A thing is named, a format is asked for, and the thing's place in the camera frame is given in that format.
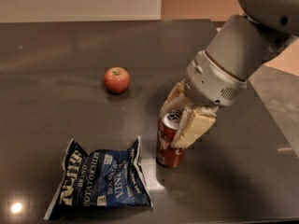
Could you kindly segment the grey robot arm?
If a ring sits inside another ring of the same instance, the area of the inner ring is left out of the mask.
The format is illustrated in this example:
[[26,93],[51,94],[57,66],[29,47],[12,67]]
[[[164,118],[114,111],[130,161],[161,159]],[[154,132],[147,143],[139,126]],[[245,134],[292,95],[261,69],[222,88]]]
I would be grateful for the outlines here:
[[187,148],[204,135],[218,109],[232,105],[249,77],[299,36],[299,0],[238,2],[244,13],[230,17],[195,55],[161,108],[161,115],[182,113],[173,140],[164,143],[167,147]]

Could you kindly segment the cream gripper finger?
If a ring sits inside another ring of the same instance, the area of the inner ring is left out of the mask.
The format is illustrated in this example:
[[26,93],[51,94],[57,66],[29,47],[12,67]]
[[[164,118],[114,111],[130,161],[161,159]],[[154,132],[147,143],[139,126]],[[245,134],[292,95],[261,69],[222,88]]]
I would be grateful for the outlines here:
[[166,112],[173,110],[194,110],[194,102],[186,93],[185,81],[178,82],[168,94],[162,108],[160,109],[159,117],[161,118]]
[[217,106],[186,106],[171,147],[188,148],[192,145],[213,126],[218,109]]

